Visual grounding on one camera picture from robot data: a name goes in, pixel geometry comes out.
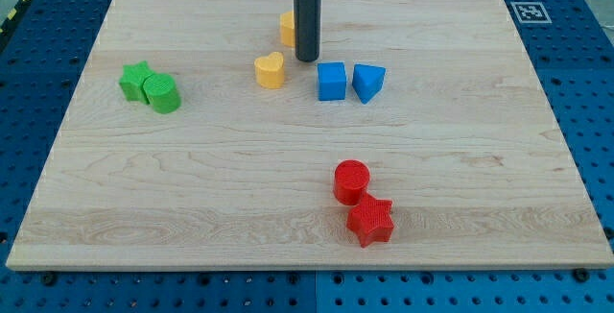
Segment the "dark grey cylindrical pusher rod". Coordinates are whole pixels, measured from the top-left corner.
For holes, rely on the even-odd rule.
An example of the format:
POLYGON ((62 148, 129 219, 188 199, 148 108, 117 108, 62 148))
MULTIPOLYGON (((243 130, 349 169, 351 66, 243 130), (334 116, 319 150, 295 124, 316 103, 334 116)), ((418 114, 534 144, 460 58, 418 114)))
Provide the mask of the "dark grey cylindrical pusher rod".
POLYGON ((319 58, 321 0, 293 0, 295 56, 312 62, 319 58))

